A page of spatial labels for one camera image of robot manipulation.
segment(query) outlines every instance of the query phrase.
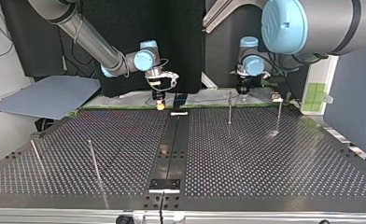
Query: metal bracket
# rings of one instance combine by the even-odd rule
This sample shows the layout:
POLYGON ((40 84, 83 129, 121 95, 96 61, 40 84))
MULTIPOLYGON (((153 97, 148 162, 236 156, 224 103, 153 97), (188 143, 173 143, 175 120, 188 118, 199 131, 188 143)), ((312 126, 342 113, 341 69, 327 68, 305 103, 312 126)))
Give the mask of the metal bracket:
POLYGON ((325 100, 324 102, 326 104, 332 105, 332 103, 334 102, 334 98, 328 94, 325 95, 325 100))
POLYGON ((209 90, 217 90, 218 85, 216 85, 215 82, 213 82, 204 72, 201 76, 201 81, 203 84, 209 89, 209 90))
POLYGON ((244 5, 254 5, 264 8, 268 0, 218 0, 206 14, 203 20, 204 31, 210 34, 237 8, 244 5))
POLYGON ((148 192, 166 194, 179 193, 180 182, 179 179, 152 179, 148 192))

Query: blue panel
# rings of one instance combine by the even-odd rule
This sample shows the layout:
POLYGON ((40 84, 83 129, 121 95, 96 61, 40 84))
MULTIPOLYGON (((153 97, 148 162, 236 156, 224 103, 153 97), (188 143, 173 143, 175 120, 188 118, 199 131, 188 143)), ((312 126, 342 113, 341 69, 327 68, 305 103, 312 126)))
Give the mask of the blue panel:
POLYGON ((298 0, 270 0, 262 13, 265 46, 274 53, 295 54, 305 46, 308 21, 298 0))
POLYGON ((85 77, 47 77, 8 96, 0 111, 47 119, 63 119, 82 106, 100 88, 99 81, 85 77))

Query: black curtain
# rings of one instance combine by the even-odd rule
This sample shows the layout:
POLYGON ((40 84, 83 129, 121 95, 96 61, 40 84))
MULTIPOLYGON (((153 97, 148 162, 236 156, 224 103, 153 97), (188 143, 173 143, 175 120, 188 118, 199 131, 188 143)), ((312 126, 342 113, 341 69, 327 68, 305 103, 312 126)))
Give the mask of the black curtain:
MULTIPOLYGON (((84 0, 84 15, 99 33, 123 53, 139 50, 139 43, 157 40, 166 69, 180 75, 175 92, 201 88, 204 0, 84 0)), ((126 77, 101 77, 104 95, 149 90, 143 72, 126 77)))

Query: green strip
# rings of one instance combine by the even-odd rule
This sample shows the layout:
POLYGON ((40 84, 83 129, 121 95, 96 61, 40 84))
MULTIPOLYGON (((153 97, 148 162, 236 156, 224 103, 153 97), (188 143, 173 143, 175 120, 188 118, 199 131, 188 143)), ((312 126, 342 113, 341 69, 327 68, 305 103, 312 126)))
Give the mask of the green strip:
POLYGON ((326 95, 326 84, 309 83, 303 111, 320 112, 326 95))

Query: white wall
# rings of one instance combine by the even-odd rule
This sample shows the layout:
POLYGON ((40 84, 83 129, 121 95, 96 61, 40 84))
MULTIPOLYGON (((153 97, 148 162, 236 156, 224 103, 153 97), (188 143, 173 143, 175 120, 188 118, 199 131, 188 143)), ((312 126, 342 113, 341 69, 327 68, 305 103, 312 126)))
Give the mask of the white wall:
MULTIPOLYGON (((6 29, 0 18, 0 26, 6 29)), ((0 54, 6 52, 11 42, 0 32, 0 54)), ((30 80, 25 77, 17 52, 0 57, 0 100, 26 86, 30 80)), ((35 131, 35 118, 0 112, 0 160, 9 152, 23 146, 35 131)))

